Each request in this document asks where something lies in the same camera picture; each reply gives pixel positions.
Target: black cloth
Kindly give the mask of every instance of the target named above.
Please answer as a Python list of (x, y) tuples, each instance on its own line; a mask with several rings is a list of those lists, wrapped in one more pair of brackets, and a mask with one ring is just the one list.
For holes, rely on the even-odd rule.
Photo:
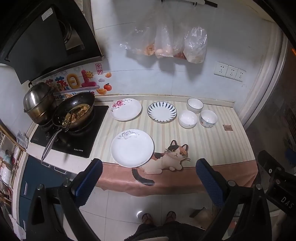
[(148, 238), (168, 237), (169, 241), (197, 241), (204, 230), (177, 221), (165, 223), (156, 227), (152, 224), (141, 224), (134, 235), (124, 241), (138, 241)]

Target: electrical outlet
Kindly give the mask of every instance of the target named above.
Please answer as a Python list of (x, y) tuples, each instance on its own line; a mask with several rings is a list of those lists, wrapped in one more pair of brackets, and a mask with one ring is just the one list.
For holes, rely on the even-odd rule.
[(224, 77), (227, 71), (227, 67), (227, 64), (216, 62), (214, 74)]
[(234, 79), (235, 76), (237, 75), (237, 70), (238, 68), (229, 65), (226, 71), (225, 77)]
[(246, 74), (247, 74), (246, 71), (239, 69), (237, 71), (237, 75), (235, 76), (235, 80), (242, 82), (244, 80), (244, 78), (246, 77)]

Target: cat print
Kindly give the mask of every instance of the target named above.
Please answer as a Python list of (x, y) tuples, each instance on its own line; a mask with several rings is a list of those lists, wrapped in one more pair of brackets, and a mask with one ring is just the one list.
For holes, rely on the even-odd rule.
[(179, 146), (177, 142), (173, 140), (164, 153), (154, 152), (148, 162), (139, 167), (133, 168), (132, 174), (134, 178), (142, 184), (154, 185), (153, 180), (141, 177), (138, 173), (138, 169), (144, 171), (146, 174), (160, 174), (163, 169), (170, 169), (171, 171), (181, 170), (181, 161), (190, 160), (187, 157), (187, 151), (187, 144)]

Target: stove knob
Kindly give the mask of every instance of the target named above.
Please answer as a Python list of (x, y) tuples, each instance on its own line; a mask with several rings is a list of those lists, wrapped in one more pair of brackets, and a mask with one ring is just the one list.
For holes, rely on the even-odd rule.
[(45, 137), (46, 137), (46, 140), (49, 140), (49, 139), (50, 139), (50, 134), (49, 134), (49, 132), (47, 132), (47, 133), (45, 134)]

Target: cabinet handle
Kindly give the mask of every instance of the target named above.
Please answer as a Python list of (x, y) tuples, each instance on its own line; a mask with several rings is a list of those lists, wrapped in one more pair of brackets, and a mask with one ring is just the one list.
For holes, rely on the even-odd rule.
[(65, 172), (61, 172), (61, 171), (57, 170), (56, 167), (54, 167), (54, 170), (57, 171), (57, 172), (60, 172), (60, 173), (62, 173), (62, 174), (66, 174), (66, 173), (67, 173), (66, 170), (64, 170)]
[(45, 167), (50, 168), (50, 164), (48, 164), (48, 163), (46, 163), (46, 162), (41, 161), (41, 164), (42, 164), (43, 166), (45, 166)]
[(28, 190), (28, 183), (26, 182), (25, 190), (24, 190), (24, 195), (27, 195), (27, 190)]

